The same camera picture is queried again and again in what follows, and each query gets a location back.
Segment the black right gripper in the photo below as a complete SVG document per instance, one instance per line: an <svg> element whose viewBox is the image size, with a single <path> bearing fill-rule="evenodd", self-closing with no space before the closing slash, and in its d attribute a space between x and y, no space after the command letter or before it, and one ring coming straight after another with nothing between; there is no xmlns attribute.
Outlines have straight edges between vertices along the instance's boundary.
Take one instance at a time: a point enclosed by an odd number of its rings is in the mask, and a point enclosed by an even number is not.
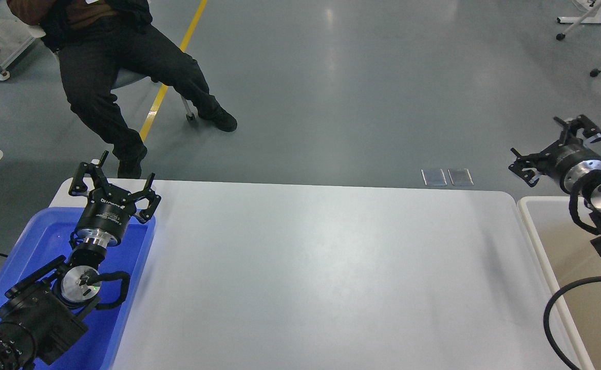
<svg viewBox="0 0 601 370"><path fill-rule="evenodd" d="M553 120L562 128L559 139L537 154L522 155L512 147L510 152L516 159L508 169L528 187L535 187L541 177L547 176L571 194L580 178L594 170L601 171L601 156L588 148L601 141L601 129L585 115Z"/></svg>

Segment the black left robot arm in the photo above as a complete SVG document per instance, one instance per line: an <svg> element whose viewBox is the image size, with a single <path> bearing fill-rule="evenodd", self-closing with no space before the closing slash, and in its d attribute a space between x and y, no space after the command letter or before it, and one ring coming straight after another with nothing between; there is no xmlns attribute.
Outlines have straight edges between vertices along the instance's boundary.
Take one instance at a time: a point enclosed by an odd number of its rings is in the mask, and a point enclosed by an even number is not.
<svg viewBox="0 0 601 370"><path fill-rule="evenodd" d="M121 244L128 223L152 220L161 197L155 174L132 192L108 181L99 162L81 162L69 187L87 199L69 237L71 253L58 256L5 292L0 307L0 369L33 369L63 356L88 331L84 319L94 310L126 302L131 272L101 272L110 247Z"/></svg>

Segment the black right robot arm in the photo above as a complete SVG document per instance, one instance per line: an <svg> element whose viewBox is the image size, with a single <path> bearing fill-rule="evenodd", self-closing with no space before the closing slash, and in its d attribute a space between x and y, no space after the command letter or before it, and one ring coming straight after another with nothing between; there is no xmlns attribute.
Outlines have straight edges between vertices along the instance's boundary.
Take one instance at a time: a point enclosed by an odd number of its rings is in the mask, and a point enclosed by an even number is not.
<svg viewBox="0 0 601 370"><path fill-rule="evenodd" d="M583 114L554 120L561 127L559 138L535 154L523 155L511 149L516 159L508 169L528 187L535 187L542 176L557 183L568 195L568 212L573 224L593 236L590 243L601 258L601 155L590 149L592 143L601 141L601 129ZM593 283L601 283L601 276L585 277L557 288L542 315L550 347L570 369L582 369L583 364L573 363L559 347L550 328L550 316L555 305L565 302L566 293Z"/></svg>

